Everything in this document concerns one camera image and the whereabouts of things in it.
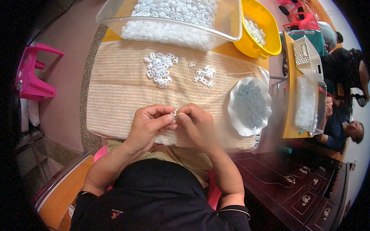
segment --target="small stick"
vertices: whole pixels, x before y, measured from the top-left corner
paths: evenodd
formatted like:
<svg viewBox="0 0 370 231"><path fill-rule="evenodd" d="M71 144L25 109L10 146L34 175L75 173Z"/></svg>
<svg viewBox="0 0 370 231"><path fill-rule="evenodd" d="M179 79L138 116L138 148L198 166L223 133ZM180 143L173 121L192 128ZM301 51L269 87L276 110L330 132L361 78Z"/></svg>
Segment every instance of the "small stick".
<svg viewBox="0 0 370 231"><path fill-rule="evenodd" d="M229 75L245 75L245 74L252 74L252 73L253 73L253 71L249 71L249 72L234 73L234 74L229 73Z"/></svg>

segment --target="white plastic basket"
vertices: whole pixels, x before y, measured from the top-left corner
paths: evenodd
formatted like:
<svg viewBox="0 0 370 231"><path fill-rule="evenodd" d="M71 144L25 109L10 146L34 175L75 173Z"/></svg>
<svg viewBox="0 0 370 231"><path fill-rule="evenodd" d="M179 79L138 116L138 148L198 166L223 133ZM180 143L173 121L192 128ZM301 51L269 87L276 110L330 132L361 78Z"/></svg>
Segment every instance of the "white plastic basket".
<svg viewBox="0 0 370 231"><path fill-rule="evenodd" d="M320 55L305 35L293 42L293 51L296 67L303 74L316 71L324 79Z"/></svg>

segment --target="pink plastic chair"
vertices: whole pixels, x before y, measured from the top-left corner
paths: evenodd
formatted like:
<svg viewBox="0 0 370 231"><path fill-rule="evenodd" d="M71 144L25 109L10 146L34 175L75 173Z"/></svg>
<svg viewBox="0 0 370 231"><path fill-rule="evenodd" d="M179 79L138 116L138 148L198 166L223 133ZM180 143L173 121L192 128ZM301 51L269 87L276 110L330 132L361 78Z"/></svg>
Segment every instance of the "pink plastic chair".
<svg viewBox="0 0 370 231"><path fill-rule="evenodd" d="M35 68L44 68L44 64L36 60L38 51L45 51L58 55L64 55L64 52L41 43L38 43L36 46L28 46L23 51L16 78L16 84L20 85L19 97L41 102L43 96L53 98L56 96L57 91L54 87L38 79L35 75Z"/></svg>
<svg viewBox="0 0 370 231"><path fill-rule="evenodd" d="M289 10L289 13L297 10L301 6L303 6L303 3L301 1L298 1L297 3L292 2L291 0L276 0L280 5L284 6L287 4L294 4L294 8Z"/></svg>
<svg viewBox="0 0 370 231"><path fill-rule="evenodd" d="M283 27L285 27L287 30L289 30L289 28L292 26L298 26L299 30L319 30L317 20L311 12L307 12L306 18L299 22L287 23L283 25Z"/></svg>
<svg viewBox="0 0 370 231"><path fill-rule="evenodd" d="M107 154L107 145L102 146L94 155L94 163L102 156ZM220 199L221 196L221 191L218 189L215 181L215 174L213 171L209 173L209 191L207 194L207 202L208 204L212 207L212 209L216 210L217 208L217 203L218 200ZM113 184L111 184L108 188L107 191L111 190L113 188Z"/></svg>

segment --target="tiled floor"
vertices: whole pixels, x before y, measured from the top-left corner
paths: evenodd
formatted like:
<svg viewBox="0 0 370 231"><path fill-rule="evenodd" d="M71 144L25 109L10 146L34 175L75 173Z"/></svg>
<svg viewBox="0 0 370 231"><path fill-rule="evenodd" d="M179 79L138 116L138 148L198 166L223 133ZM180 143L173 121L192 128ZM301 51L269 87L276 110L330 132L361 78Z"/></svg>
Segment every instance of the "tiled floor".
<svg viewBox="0 0 370 231"><path fill-rule="evenodd" d="M95 17L105 0L75 1L71 8L40 35L36 42L63 51L63 57L40 52L45 63L40 74L57 89L57 96L40 104L40 125L47 138L82 152L80 91L85 62L98 24Z"/></svg>

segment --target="person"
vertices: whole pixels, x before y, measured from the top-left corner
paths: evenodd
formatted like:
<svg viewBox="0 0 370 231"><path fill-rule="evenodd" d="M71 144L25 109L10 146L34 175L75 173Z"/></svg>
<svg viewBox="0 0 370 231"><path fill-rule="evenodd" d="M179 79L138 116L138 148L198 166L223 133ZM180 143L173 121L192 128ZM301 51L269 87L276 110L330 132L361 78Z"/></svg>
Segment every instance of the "person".
<svg viewBox="0 0 370 231"><path fill-rule="evenodd" d="M349 99L350 89L358 88L362 90L366 101L370 100L369 73L360 50L351 49L348 51L340 47L331 54L321 57L321 63L325 82L330 85L330 81L337 89L336 98L342 94L347 95L346 98Z"/></svg>
<svg viewBox="0 0 370 231"><path fill-rule="evenodd" d="M359 144L364 139L364 126L357 120L350 122L350 114L343 103L326 98L324 133L315 139L325 147L343 153L348 137Z"/></svg>
<svg viewBox="0 0 370 231"><path fill-rule="evenodd" d="M151 105L136 111L127 139L88 171L71 230L250 230L242 177L215 137L212 115L192 103L177 119L174 110ZM153 145L159 133L175 129L203 153ZM212 168L222 192L218 212L204 192L203 173Z"/></svg>
<svg viewBox="0 0 370 231"><path fill-rule="evenodd" d="M329 23L324 21L317 21L319 31L324 37L325 44L327 44L327 51L332 51L338 43L343 42L343 36L338 31L334 31Z"/></svg>

